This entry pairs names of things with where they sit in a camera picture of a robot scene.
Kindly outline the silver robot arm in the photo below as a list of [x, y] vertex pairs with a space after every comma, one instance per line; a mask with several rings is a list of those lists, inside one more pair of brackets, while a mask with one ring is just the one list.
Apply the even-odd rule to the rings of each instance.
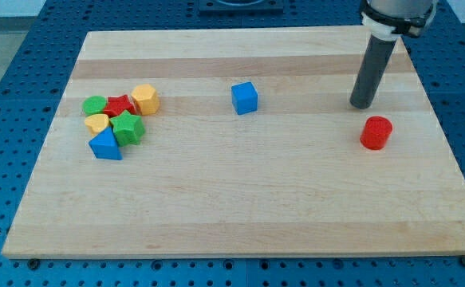
[[431, 25], [438, 0], [361, 0], [362, 24], [382, 41], [418, 38]]

